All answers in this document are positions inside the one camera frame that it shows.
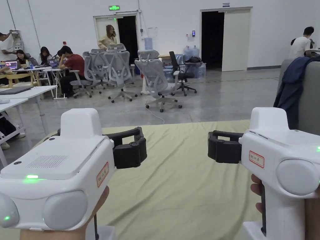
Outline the person's left hand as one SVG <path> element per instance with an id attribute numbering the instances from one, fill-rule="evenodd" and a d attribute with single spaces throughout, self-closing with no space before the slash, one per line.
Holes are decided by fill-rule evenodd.
<path id="1" fill-rule="evenodd" d="M 107 197 L 109 195 L 109 187 L 107 186 L 99 201 L 97 202 L 92 214 L 87 223 L 85 223 L 82 227 L 71 230 L 71 231 L 31 231 L 31 230 L 20 230 L 20 240 L 85 240 L 86 238 L 86 230 L 97 214 L 98 210 L 105 203 Z"/>

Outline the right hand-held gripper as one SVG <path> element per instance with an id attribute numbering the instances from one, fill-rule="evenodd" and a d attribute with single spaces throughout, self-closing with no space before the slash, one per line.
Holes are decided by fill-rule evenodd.
<path id="1" fill-rule="evenodd" d="M 305 199 L 319 187 L 319 144 L 318 135 L 289 129 L 286 112 L 275 107 L 254 108 L 245 133 L 208 133 L 209 158 L 241 161 L 262 182 L 262 222 L 243 223 L 246 240 L 305 239 Z"/>

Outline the person's right hand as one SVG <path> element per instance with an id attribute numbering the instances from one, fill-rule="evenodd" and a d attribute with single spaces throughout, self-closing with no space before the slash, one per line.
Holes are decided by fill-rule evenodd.
<path id="1" fill-rule="evenodd" d="M 251 175 L 250 189 L 258 196 L 262 196 L 262 181 L 255 175 Z M 317 189 L 317 197 L 305 200 L 305 239 L 320 239 L 320 188 Z"/>

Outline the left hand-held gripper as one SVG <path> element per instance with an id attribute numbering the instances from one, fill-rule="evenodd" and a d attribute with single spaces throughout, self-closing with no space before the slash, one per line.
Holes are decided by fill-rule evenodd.
<path id="1" fill-rule="evenodd" d="M 147 158 L 144 137 L 118 145 L 102 134 L 97 110 L 71 109 L 61 132 L 1 170 L 2 228 L 74 230 L 89 220 L 112 174 Z"/>

